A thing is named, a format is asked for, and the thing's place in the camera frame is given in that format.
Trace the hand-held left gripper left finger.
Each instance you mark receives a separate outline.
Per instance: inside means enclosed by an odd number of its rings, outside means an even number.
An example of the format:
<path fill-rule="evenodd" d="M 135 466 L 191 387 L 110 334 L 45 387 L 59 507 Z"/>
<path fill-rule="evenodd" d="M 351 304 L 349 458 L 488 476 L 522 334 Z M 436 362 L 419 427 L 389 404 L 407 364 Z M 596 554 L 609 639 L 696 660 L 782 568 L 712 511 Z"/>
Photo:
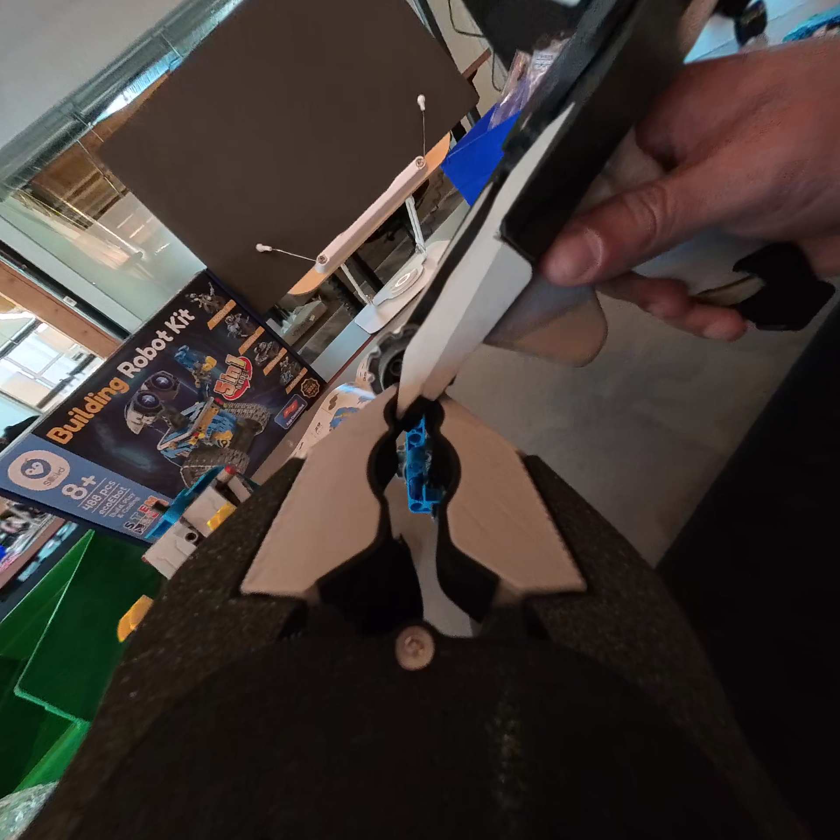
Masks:
<path fill-rule="evenodd" d="M 316 443 L 300 463 L 240 585 L 244 595 L 319 599 L 319 583 L 374 543 L 382 516 L 369 478 L 375 446 L 390 431 L 388 387 Z"/>

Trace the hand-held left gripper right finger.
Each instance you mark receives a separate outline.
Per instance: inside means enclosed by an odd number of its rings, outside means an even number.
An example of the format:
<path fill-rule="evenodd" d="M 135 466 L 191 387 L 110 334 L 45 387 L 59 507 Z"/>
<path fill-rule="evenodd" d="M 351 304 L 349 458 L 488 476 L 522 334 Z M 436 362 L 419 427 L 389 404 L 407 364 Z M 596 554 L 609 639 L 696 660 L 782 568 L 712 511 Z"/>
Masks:
<path fill-rule="evenodd" d="M 439 442 L 452 466 L 437 531 L 448 597 L 582 593 L 586 582 L 526 467 L 503 436 L 452 399 Z"/>

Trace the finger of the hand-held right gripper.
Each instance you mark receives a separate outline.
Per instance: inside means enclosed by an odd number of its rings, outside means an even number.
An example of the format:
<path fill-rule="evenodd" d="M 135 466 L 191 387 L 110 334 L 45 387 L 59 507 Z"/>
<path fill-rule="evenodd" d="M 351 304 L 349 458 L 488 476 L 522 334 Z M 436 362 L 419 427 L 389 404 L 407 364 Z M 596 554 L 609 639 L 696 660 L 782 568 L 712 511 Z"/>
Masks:
<path fill-rule="evenodd" d="M 404 353 L 402 414 L 443 394 L 530 280 L 530 264 L 502 240 L 501 222 L 533 170 L 530 149 L 486 185 L 450 241 L 435 277 L 443 286 Z"/>

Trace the blue toy building beam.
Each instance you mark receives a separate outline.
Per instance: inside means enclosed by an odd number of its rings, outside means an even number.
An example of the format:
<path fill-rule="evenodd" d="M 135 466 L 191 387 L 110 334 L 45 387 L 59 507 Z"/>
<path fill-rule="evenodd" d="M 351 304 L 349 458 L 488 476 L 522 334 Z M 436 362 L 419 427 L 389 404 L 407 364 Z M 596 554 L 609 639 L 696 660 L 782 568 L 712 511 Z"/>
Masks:
<path fill-rule="evenodd" d="M 445 498 L 445 486 L 435 470 L 434 447 L 425 416 L 405 434 L 402 476 L 409 511 L 436 519 Z"/>

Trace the large black toy wheel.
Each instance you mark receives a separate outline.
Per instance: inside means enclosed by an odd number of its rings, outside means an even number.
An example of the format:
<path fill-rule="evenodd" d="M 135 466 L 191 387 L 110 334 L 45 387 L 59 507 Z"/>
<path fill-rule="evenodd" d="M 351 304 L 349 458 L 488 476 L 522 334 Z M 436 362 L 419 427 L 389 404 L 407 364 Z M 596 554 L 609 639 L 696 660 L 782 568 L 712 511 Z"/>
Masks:
<path fill-rule="evenodd" d="M 379 336 L 357 369 L 357 386 L 379 395 L 397 384 L 402 377 L 404 354 L 414 333 L 414 328 L 402 328 Z"/>

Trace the person's right hand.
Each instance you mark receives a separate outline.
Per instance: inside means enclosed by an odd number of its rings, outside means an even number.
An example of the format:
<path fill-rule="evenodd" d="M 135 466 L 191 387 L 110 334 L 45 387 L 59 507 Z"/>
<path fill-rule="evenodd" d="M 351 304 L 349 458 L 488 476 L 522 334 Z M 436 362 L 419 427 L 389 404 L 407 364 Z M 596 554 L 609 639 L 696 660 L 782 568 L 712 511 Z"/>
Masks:
<path fill-rule="evenodd" d="M 668 325 L 738 340 L 747 322 L 673 279 L 631 271 L 708 229 L 798 242 L 839 267 L 838 37 L 690 63 L 636 130 L 665 170 L 579 215 L 542 259 L 561 287 L 596 285 Z"/>

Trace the blue grey toy robot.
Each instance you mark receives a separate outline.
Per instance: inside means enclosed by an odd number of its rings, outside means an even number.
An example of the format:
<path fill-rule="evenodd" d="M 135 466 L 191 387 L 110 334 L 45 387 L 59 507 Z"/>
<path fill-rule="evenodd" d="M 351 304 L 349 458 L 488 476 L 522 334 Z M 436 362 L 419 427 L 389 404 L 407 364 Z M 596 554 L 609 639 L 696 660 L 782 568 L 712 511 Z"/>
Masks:
<path fill-rule="evenodd" d="M 214 467 L 165 506 L 143 560 L 170 580 L 192 553 L 249 499 L 257 484 L 235 467 Z"/>

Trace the blue plastic bin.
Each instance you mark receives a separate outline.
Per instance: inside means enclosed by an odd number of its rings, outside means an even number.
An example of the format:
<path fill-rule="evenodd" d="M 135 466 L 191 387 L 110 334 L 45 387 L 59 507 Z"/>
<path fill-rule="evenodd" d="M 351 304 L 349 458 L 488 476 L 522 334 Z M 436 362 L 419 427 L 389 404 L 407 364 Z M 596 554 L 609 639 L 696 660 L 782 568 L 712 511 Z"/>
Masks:
<path fill-rule="evenodd" d="M 491 126 L 497 108 L 492 108 L 448 152 L 441 170 L 465 202 L 472 206 L 486 187 L 503 155 L 502 146 L 519 113 Z"/>

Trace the robot kit cardboard box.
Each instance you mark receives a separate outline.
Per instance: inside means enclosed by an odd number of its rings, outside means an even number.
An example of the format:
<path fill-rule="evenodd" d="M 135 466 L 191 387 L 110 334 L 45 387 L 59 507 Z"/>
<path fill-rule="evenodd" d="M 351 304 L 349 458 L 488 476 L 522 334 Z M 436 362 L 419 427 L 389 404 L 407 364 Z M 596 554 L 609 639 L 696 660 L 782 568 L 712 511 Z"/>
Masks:
<path fill-rule="evenodd" d="M 203 270 L 2 452 L 2 497 L 147 544 L 206 473 L 252 477 L 324 386 Z"/>

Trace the dark divider panel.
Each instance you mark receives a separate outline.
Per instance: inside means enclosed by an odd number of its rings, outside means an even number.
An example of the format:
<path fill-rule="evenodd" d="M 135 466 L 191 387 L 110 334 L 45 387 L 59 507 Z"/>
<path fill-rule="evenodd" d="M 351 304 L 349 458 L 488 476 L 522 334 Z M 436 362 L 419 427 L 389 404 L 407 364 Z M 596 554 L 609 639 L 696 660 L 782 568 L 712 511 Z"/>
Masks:
<path fill-rule="evenodd" d="M 262 315 L 478 100 L 408 2 L 243 2 L 100 157 Z"/>

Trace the green plastic bin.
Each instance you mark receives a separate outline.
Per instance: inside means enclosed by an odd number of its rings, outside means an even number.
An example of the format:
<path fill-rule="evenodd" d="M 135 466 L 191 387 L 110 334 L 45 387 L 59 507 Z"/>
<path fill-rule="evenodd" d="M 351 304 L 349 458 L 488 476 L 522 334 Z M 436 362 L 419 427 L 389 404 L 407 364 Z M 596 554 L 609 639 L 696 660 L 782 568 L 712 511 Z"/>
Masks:
<path fill-rule="evenodd" d="M 89 531 L 1 627 L 1 796 L 57 781 L 123 656 L 118 624 L 163 577 L 137 544 Z"/>

